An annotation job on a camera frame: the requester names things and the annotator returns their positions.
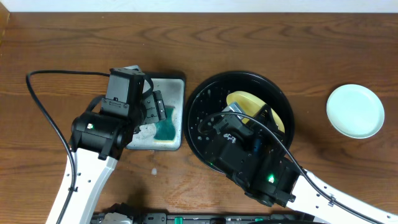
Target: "yellow oval object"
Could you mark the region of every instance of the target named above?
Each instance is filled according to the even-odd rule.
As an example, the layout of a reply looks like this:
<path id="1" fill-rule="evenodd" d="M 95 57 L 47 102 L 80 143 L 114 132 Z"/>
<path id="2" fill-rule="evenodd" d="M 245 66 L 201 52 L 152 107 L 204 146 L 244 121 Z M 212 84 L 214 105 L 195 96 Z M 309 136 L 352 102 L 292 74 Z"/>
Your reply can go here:
<path id="1" fill-rule="evenodd" d="M 226 103 L 227 105 L 230 105 L 233 102 L 237 102 L 237 104 L 242 108 L 242 110 L 249 116 L 254 116 L 266 103 L 262 101 L 260 98 L 254 96 L 251 93 L 245 92 L 245 91 L 236 91 L 233 93 L 230 93 L 226 97 Z M 285 126 L 278 116 L 278 114 L 272 110 L 272 116 L 274 117 L 276 125 L 278 125 L 278 128 L 280 131 L 285 133 Z M 249 120 L 247 118 L 244 118 L 242 122 L 246 124 Z"/>

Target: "green sponge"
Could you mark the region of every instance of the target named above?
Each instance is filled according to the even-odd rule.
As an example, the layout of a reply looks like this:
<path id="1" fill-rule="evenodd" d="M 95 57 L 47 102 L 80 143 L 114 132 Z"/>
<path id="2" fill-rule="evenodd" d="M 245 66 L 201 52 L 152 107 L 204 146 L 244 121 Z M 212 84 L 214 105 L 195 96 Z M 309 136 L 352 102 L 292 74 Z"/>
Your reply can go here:
<path id="1" fill-rule="evenodd" d="M 155 141 L 173 141 L 175 138 L 175 127 L 172 122 L 174 108 L 166 107 L 166 119 L 155 123 L 156 134 Z"/>

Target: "round white plate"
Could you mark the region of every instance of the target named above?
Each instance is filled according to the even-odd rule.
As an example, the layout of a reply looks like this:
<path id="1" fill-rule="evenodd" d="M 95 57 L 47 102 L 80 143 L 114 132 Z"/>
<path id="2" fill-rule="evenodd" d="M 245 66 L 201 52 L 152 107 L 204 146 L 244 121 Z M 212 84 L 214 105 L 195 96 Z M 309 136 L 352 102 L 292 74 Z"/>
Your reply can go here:
<path id="1" fill-rule="evenodd" d="M 326 113 L 341 134 L 363 139 L 376 134 L 384 122 L 384 108 L 370 89 L 360 85 L 343 85 L 333 91 Z"/>

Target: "white wall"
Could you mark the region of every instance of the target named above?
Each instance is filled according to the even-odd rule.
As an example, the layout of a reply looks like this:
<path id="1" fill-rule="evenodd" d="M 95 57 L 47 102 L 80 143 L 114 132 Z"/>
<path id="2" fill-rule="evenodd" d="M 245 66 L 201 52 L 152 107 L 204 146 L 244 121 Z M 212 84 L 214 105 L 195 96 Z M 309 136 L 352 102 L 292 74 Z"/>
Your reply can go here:
<path id="1" fill-rule="evenodd" d="M 398 0 L 0 0 L 10 12 L 398 12 Z"/>

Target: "black bowl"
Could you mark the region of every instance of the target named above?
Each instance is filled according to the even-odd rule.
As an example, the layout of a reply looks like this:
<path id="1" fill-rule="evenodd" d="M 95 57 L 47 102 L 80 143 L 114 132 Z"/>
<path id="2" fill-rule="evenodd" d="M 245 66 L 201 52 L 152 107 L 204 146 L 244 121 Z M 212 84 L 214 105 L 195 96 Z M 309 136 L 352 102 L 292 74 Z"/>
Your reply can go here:
<path id="1" fill-rule="evenodd" d="M 293 141 L 293 111 L 277 85 L 251 72 L 232 71 L 215 75 L 200 84 L 190 95 L 183 112 L 183 130 L 185 139 L 197 158 L 218 172 L 220 170 L 205 161 L 202 156 L 215 132 L 202 135 L 198 132 L 198 125 L 209 114 L 222 111 L 227 106 L 227 95 L 235 91 L 246 91 L 270 105 L 285 126 L 284 144 L 287 149 Z"/>

